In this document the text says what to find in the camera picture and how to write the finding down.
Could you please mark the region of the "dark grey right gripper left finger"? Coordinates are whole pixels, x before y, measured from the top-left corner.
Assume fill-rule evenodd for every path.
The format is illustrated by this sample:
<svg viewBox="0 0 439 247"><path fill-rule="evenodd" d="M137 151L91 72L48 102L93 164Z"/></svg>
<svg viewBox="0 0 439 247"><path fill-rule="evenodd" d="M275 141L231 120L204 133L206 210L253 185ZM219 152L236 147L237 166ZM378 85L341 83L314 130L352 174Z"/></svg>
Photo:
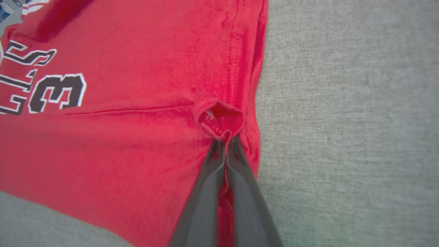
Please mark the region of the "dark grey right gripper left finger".
<svg viewBox="0 0 439 247"><path fill-rule="evenodd" d="M171 235L169 247L217 246L218 194L224 184L225 160L225 143L214 139Z"/></svg>

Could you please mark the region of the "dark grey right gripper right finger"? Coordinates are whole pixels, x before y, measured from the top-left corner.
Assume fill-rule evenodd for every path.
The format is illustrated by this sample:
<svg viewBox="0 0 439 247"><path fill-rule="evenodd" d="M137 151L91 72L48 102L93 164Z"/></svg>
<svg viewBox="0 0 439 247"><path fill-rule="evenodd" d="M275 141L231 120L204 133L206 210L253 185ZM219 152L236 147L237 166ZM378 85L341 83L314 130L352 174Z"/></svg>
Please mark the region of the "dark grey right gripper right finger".
<svg viewBox="0 0 439 247"><path fill-rule="evenodd" d="M235 246L282 247L284 244L238 136L227 150L226 177L233 194Z"/></svg>

